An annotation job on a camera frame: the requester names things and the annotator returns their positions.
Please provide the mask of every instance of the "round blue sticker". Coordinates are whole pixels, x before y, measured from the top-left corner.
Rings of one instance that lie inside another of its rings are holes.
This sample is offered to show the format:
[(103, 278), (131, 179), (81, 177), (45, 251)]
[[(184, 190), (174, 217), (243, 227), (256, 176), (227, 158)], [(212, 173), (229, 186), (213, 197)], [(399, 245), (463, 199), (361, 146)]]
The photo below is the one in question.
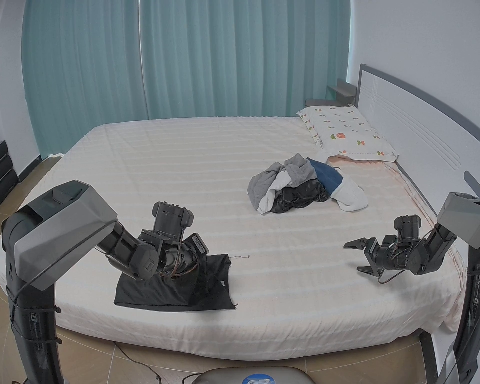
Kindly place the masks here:
[(246, 377), (241, 384), (275, 384), (275, 380), (272, 376), (263, 373), (254, 373)]

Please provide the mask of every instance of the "tile floor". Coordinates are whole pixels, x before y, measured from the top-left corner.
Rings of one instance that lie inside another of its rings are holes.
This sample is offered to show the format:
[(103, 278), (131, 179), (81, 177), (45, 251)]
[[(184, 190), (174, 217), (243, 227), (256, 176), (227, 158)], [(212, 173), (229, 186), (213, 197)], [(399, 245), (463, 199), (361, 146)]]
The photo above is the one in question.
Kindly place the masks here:
[[(15, 212), (23, 199), (59, 158), (48, 158), (0, 204), (0, 222)], [(156, 384), (145, 367), (124, 358), (107, 340), (84, 336), (58, 328), (64, 376), (71, 384)], [(315, 383), (417, 384), (425, 383), (425, 367), (419, 340), (406, 336), (380, 346), (328, 353), (282, 361), (231, 361), (210, 359), (162, 349), (119, 344), (134, 360), (148, 364), (158, 372), (164, 384), (180, 384), (182, 378), (212, 368), (244, 365), (287, 365), (299, 368)], [(25, 373), (8, 321), (8, 305), (0, 290), (0, 383), (22, 382)], [(187, 379), (190, 384), (195, 378)]]

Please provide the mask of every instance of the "floral pillowcase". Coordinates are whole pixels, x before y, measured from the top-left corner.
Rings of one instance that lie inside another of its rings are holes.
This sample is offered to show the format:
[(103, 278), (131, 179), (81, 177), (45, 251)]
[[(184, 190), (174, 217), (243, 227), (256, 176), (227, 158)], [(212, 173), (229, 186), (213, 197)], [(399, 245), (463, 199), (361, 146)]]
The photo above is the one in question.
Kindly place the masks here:
[(307, 107), (297, 112), (319, 148), (316, 160), (330, 156), (352, 160), (395, 161), (398, 153), (354, 106)]

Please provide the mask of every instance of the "curtain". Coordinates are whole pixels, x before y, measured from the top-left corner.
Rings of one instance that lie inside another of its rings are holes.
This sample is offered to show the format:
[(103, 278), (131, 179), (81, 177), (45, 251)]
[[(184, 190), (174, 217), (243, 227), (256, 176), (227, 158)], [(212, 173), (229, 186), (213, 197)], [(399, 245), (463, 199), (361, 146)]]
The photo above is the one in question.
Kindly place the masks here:
[(349, 0), (142, 0), (149, 118), (293, 116), (345, 80), (349, 28)]
[(148, 118), (137, 1), (27, 0), (22, 69), (42, 157), (97, 125)]
[(346, 78), (349, 22), (349, 0), (27, 0), (40, 153), (104, 123), (293, 116)]

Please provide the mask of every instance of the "white headboard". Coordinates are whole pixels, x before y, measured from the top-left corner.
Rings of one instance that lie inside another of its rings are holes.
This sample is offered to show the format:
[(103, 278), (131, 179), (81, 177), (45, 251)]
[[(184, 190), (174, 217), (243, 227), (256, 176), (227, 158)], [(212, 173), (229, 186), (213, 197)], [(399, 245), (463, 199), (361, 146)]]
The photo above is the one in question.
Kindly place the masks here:
[(434, 212), (449, 192), (480, 195), (480, 128), (466, 117), (365, 64), (356, 107), (400, 153), (398, 165)]

